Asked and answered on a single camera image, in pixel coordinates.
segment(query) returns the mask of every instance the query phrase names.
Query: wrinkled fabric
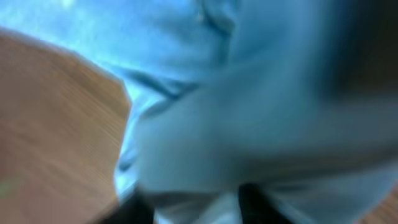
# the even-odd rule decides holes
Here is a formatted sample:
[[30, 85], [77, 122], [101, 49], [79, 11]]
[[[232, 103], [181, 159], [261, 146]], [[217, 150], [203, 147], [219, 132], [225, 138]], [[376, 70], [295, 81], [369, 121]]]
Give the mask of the wrinkled fabric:
[[231, 192], [254, 182], [294, 223], [353, 223], [396, 181], [396, 147], [382, 147], [396, 146], [398, 107], [326, 110], [311, 97], [354, 24], [351, 3], [0, 0], [0, 26], [123, 81], [134, 107], [121, 200], [138, 180], [149, 195], [185, 193], [159, 209], [175, 223], [239, 223]]

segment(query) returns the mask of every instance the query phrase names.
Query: clothing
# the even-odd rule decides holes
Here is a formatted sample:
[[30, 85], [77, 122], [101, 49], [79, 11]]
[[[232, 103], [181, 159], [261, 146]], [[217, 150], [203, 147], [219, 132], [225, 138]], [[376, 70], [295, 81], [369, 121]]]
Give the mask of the clothing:
[[397, 179], [396, 100], [336, 105], [314, 94], [334, 75], [340, 58], [332, 56], [357, 26], [357, 7], [0, 0], [0, 24], [74, 50], [123, 81], [134, 106], [115, 171], [121, 200], [139, 180], [154, 198], [185, 194], [163, 209], [176, 223], [237, 220], [234, 192], [255, 182], [294, 223], [344, 224]]

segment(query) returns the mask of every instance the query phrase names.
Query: blue fabric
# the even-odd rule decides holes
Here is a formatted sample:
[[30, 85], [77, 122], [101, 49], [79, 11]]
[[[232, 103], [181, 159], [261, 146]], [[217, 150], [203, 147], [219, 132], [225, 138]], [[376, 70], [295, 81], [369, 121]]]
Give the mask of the blue fabric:
[[220, 198], [254, 182], [295, 223], [327, 224], [361, 218], [397, 178], [396, 147], [383, 147], [397, 146], [396, 101], [313, 95], [355, 12], [340, 0], [0, 0], [0, 25], [124, 82], [122, 199], [137, 179]]

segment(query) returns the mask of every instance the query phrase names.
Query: wood grain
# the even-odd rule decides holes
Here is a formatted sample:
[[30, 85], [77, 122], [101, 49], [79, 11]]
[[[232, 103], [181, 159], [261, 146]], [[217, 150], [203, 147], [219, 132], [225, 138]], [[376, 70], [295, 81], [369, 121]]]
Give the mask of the wood grain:
[[[0, 223], [86, 223], [108, 208], [128, 109], [75, 57], [0, 35]], [[397, 210], [398, 190], [362, 223], [398, 223]]]

